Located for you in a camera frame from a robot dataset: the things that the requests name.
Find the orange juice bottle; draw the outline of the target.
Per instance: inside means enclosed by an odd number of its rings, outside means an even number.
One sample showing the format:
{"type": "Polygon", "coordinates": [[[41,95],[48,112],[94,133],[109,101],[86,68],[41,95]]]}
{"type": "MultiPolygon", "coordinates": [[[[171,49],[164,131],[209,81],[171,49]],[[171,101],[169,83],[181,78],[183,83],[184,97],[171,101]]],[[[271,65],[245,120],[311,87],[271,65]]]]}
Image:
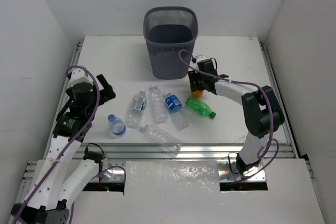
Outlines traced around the orange juice bottle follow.
{"type": "Polygon", "coordinates": [[[203,90],[196,90],[196,91],[191,92],[191,95],[194,98],[200,99],[203,96],[203,92],[204,92],[203,90]]]}

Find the green plastic bottle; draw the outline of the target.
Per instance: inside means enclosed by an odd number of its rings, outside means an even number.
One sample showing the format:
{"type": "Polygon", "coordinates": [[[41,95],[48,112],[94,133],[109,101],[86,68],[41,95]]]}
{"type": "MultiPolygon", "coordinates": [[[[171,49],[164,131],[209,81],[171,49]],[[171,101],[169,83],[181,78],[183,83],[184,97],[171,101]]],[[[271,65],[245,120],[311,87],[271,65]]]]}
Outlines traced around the green plastic bottle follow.
{"type": "Polygon", "coordinates": [[[214,119],[216,113],[203,101],[195,98],[194,96],[189,96],[185,102],[185,106],[190,111],[196,113],[198,116],[214,119]]]}

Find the small blue cap bottle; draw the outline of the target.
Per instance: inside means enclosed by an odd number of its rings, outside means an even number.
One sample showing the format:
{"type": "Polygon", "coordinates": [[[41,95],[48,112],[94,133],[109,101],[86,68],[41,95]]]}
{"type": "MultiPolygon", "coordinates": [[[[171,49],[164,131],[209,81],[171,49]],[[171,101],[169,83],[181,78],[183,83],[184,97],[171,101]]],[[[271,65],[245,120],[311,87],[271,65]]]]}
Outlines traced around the small blue cap bottle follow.
{"type": "Polygon", "coordinates": [[[108,115],[108,122],[112,134],[116,136],[123,135],[126,131],[126,126],[124,122],[114,114],[108,115]]]}

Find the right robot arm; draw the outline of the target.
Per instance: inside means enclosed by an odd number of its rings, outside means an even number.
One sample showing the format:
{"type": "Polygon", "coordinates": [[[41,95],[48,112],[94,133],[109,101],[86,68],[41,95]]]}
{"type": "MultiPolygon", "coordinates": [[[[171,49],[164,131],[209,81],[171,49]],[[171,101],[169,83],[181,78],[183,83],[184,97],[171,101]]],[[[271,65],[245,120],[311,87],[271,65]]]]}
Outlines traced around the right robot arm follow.
{"type": "Polygon", "coordinates": [[[248,130],[243,148],[236,156],[239,174],[257,166],[268,152],[273,134],[284,123],[285,117],[270,86],[229,80],[225,74],[217,74],[217,63],[203,55],[192,57],[196,64],[188,72],[191,91],[208,91],[228,98],[243,108],[248,130]]]}

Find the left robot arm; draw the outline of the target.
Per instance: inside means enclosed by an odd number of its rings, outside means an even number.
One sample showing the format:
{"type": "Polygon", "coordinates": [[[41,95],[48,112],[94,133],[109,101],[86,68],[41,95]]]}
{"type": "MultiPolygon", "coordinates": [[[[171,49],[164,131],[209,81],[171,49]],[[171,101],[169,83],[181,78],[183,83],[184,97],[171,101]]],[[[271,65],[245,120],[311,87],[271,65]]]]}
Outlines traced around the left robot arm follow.
{"type": "Polygon", "coordinates": [[[85,151],[77,169],[66,178],[77,149],[92,127],[97,108],[116,94],[104,75],[71,82],[69,100],[59,112],[50,148],[23,202],[11,210],[14,223],[70,223],[71,205],[86,185],[102,171],[104,154],[85,151]]]}

